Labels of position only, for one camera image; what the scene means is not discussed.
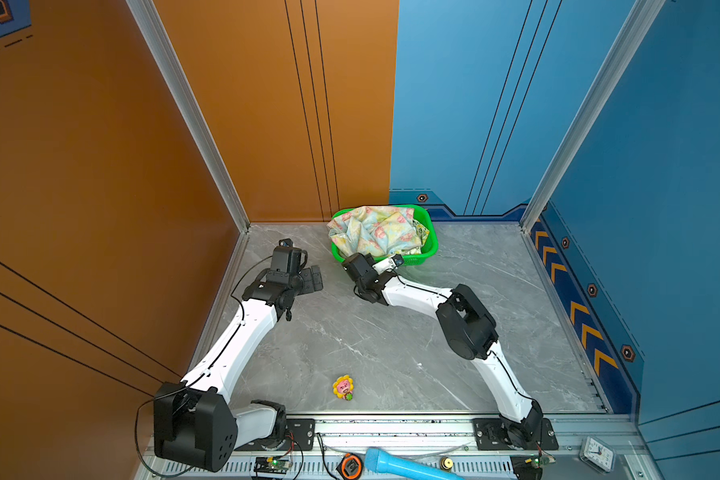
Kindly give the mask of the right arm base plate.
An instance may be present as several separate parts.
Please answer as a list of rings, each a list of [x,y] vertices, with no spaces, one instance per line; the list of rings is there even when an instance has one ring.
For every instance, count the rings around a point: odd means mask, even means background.
[[[479,451],[557,451],[560,446],[552,422],[544,417],[539,430],[532,440],[523,446],[514,445],[504,428],[502,420],[496,418],[475,418],[472,420],[473,433]]]

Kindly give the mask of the pastel floral skirt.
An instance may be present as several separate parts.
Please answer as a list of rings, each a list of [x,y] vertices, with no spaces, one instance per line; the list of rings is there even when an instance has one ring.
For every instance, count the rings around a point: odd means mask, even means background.
[[[412,207],[363,206],[334,217],[329,237],[343,257],[355,253],[375,258],[421,254],[429,229],[414,218]]]

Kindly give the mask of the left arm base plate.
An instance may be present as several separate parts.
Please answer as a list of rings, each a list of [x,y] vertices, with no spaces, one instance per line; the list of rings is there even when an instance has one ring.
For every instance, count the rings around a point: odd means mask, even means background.
[[[291,439],[294,439],[304,452],[312,451],[315,444],[315,420],[287,416],[282,442],[275,444],[274,440],[256,439],[237,447],[235,451],[285,451],[291,446]]]

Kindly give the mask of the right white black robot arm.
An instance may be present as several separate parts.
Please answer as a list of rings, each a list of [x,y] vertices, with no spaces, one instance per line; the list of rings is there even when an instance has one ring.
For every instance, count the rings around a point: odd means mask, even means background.
[[[499,342],[497,322],[465,284],[438,288],[398,273],[400,255],[376,261],[356,253],[342,262],[359,298],[416,311],[438,321],[444,338],[459,357],[472,362],[493,395],[502,422],[503,442],[533,449],[541,433],[543,410],[521,386]]]

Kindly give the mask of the green plastic basket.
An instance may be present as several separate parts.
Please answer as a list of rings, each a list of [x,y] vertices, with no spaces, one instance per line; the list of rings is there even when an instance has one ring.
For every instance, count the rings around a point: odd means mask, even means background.
[[[414,209],[414,218],[415,218],[416,220],[418,220],[419,222],[423,223],[423,224],[429,229],[429,231],[430,231],[429,238],[428,238],[428,240],[426,241],[425,246],[424,246],[424,248],[423,248],[423,252],[422,252],[421,254],[401,255],[402,258],[403,258],[403,260],[404,260],[404,263],[405,263],[406,265],[420,265],[420,264],[422,264],[423,262],[425,262],[427,259],[429,259],[430,257],[432,257],[432,256],[438,251],[438,248],[439,248],[438,238],[437,238],[437,234],[436,234],[436,231],[435,231],[435,227],[434,227],[433,221],[432,221],[429,213],[428,213],[424,208],[422,208],[422,207],[420,207],[420,206],[417,206],[417,205],[403,205],[403,206],[395,206],[395,207],[412,207],[412,208]],[[337,212],[337,213],[334,214],[334,216],[332,217],[332,219],[333,219],[334,217],[336,217],[338,214],[340,214],[340,213],[345,213],[345,212],[348,212],[348,211],[350,211],[350,210],[352,210],[352,209],[345,209],[345,210],[339,211],[339,212]],[[343,257],[342,254],[339,252],[339,250],[337,249],[337,247],[336,247],[333,243],[332,243],[332,245],[331,245],[331,248],[332,248],[332,252],[333,252],[334,258],[335,258],[337,261],[342,262],[343,260],[345,260],[345,259],[348,258],[348,257]],[[373,258],[376,259],[376,260],[380,260],[380,259],[386,259],[386,258],[388,258],[388,257],[378,257],[378,258],[373,257]]]

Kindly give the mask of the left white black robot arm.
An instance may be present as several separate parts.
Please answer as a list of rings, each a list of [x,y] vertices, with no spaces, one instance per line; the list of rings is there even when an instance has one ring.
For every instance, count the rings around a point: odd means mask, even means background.
[[[233,410],[229,402],[264,337],[280,320],[291,320],[295,299],[322,289],[319,268],[307,260],[306,250],[280,240],[269,267],[237,298],[238,309],[216,343],[179,382],[162,384],[150,402],[157,457],[217,472],[242,446],[275,448],[285,441],[283,405],[254,400]]]

